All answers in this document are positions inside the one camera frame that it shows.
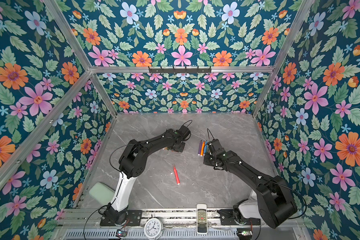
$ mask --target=wall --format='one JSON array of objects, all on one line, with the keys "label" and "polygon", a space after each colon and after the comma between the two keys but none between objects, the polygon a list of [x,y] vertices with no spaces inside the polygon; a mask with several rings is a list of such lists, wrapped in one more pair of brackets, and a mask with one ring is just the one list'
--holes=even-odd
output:
[{"label": "wall", "polygon": [[313,238],[360,239],[360,1],[318,2],[257,117]]}]

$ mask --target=metal frame bar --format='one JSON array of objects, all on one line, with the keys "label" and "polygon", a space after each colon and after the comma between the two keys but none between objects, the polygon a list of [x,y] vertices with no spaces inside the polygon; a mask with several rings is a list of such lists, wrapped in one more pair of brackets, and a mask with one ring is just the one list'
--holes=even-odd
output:
[{"label": "metal frame bar", "polygon": [[273,81],[276,79],[281,65],[283,64],[285,58],[287,57],[288,51],[291,48],[293,42],[295,41],[295,38],[298,34],[298,32],[301,29],[301,26],[311,9],[312,4],[315,2],[315,0],[303,0],[303,2],[300,5],[300,8],[298,12],[296,13],[296,16],[292,22],[290,31],[284,41],[283,46],[281,47],[281,50],[279,51],[279,54],[277,55],[277,58],[275,60],[274,64],[274,71],[271,73],[271,75],[268,77],[267,82],[265,83],[263,90],[261,91],[261,94],[257,100],[256,108],[253,111],[253,116],[256,117],[257,113],[260,110],[261,105],[264,103],[265,98],[271,89]]},{"label": "metal frame bar", "polygon": [[85,86],[91,74],[86,71],[77,82],[67,91],[60,101],[51,109],[51,111],[43,118],[38,126],[28,135],[28,137],[20,144],[14,151],[10,158],[0,167],[0,190],[7,183],[26,157],[33,151],[34,146],[46,134],[48,129],[52,126],[54,119],[67,108],[76,94]]}]

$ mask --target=marker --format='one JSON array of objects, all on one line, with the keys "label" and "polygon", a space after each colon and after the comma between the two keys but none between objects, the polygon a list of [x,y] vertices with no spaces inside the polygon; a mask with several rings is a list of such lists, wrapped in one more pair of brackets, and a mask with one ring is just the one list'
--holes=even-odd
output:
[{"label": "marker", "polygon": [[203,156],[203,153],[204,153],[204,147],[205,147],[205,141],[203,141],[202,151],[200,152],[200,156]]},{"label": "marker", "polygon": [[200,153],[202,152],[202,141],[200,140],[200,144],[199,144],[199,151],[197,152],[197,155],[200,156]]}]

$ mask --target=remote control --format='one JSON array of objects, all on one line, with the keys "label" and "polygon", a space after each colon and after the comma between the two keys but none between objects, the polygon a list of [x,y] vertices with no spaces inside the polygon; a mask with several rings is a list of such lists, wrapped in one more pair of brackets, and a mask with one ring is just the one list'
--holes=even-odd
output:
[{"label": "remote control", "polygon": [[196,205],[196,215],[197,215],[197,234],[207,234],[207,213],[206,213],[206,204],[197,204]]}]

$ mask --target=floor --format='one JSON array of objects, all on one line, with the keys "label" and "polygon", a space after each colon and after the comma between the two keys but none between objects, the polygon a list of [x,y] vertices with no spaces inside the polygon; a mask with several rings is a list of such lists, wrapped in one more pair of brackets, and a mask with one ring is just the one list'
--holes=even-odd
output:
[{"label": "floor", "polygon": [[[213,170],[213,167],[203,165],[202,157],[197,156],[200,140],[208,139],[207,127],[226,151],[232,150],[259,171],[275,175],[250,114],[120,114],[117,118],[91,186],[102,182],[116,188],[119,173],[109,166],[109,155],[118,146],[131,139],[141,141],[158,136],[168,128],[178,129],[184,122],[193,120],[189,126],[192,137],[182,153],[159,150],[148,157],[145,171],[137,178],[129,197],[130,209],[194,208],[197,203],[205,203],[208,207],[232,207],[249,196],[250,187],[237,176]],[[112,155],[116,167],[123,151],[124,148]],[[176,184],[173,163],[180,185]],[[83,198],[81,208],[101,207],[89,194]]]}]

